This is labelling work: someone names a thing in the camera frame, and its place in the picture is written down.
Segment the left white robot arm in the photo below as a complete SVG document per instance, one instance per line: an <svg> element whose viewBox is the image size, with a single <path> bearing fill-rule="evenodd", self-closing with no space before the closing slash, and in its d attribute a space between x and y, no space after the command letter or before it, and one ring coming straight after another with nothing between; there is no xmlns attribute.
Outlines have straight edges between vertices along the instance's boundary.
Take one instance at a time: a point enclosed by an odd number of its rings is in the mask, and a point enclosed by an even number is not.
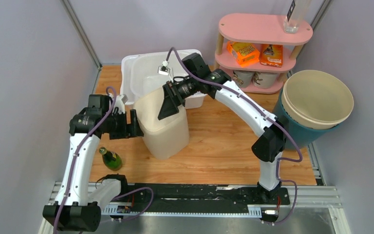
<svg viewBox="0 0 374 234"><path fill-rule="evenodd" d="M126 95L89 95L88 105L69 123L70 146L68 161L56 198L43 208L43 217L59 231L94 232L101 211L112 201L123 202L129 197L124 175L107 175L89 193L89 178L101 136L110 139L142 137L136 110L126 113Z"/></svg>

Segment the cream rectangular bin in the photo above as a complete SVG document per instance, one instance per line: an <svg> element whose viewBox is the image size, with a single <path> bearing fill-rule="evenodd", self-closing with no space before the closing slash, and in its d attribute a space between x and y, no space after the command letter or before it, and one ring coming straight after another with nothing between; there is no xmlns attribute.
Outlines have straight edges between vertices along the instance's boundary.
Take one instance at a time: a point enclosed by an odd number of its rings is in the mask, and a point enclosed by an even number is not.
<svg viewBox="0 0 374 234"><path fill-rule="evenodd" d="M168 159L189 144L187 113L183 105L179 113L158 119L164 101L163 88L158 88L138 99L133 108L144 133L143 141L156 159Z"/></svg>

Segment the cream round bucket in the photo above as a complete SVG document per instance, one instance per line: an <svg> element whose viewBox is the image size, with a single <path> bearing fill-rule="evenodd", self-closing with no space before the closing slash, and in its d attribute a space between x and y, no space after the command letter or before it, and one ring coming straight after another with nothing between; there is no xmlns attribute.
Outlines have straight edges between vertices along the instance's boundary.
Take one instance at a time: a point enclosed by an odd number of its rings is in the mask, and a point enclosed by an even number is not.
<svg viewBox="0 0 374 234"><path fill-rule="evenodd" d="M294 73L283 86L281 101L294 121L315 130L341 124L355 104L351 91L341 80L318 70Z"/></svg>

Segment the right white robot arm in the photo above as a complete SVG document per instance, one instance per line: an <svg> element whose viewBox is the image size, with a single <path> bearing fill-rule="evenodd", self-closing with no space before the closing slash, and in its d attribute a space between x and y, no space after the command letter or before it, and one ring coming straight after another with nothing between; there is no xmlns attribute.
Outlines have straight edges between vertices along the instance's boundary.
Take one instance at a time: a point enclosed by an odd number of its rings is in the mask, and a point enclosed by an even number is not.
<svg viewBox="0 0 374 234"><path fill-rule="evenodd" d="M286 136L276 116L250 99L221 69L211 71L198 53L179 60L188 76L181 81L163 85L164 100L158 119L179 113L179 106L196 92L209 95L239 116L258 137L252 145L253 154L260 160L260 178L257 184L259 198L272 203L278 197L281 182L278 179L278 159L282 155Z"/></svg>

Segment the teal round bucket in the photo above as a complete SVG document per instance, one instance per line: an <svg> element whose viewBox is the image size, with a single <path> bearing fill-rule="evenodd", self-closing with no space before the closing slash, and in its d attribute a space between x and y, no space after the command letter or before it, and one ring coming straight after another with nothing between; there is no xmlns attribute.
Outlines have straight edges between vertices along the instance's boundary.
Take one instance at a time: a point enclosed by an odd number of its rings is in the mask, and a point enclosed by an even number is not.
<svg viewBox="0 0 374 234"><path fill-rule="evenodd" d="M275 114L279 122L283 124L284 129L290 134L290 136L300 149L319 139L322 135L331 132L339 127L340 124L335 125L330 129L317 130L307 128L299 124L294 119L292 119L285 111L281 95L282 90L280 90L278 101L276 102L273 109L273 114Z"/></svg>

